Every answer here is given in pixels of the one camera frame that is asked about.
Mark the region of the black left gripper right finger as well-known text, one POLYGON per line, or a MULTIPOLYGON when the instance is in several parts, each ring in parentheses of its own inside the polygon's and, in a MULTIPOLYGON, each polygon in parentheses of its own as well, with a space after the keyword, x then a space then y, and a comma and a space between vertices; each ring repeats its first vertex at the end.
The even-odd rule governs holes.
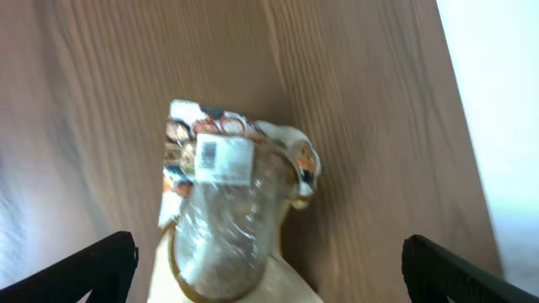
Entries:
POLYGON ((538 303, 421 235, 403 243, 402 274, 413 303, 538 303))

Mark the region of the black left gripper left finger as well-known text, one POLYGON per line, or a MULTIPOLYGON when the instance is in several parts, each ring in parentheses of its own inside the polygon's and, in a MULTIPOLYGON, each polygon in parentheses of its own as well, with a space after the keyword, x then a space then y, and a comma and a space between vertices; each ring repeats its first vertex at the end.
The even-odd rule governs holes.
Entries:
POLYGON ((139 254, 128 231, 116 233, 1 290, 2 302, 124 303, 139 254))

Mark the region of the snack bag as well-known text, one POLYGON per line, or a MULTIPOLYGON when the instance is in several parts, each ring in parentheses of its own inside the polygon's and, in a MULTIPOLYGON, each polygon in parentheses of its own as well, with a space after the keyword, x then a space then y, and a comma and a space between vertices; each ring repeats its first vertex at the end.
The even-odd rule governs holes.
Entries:
POLYGON ((281 227, 290 210, 309 206, 321 171, 297 128, 172 101, 148 300, 318 301, 283 258, 281 227))

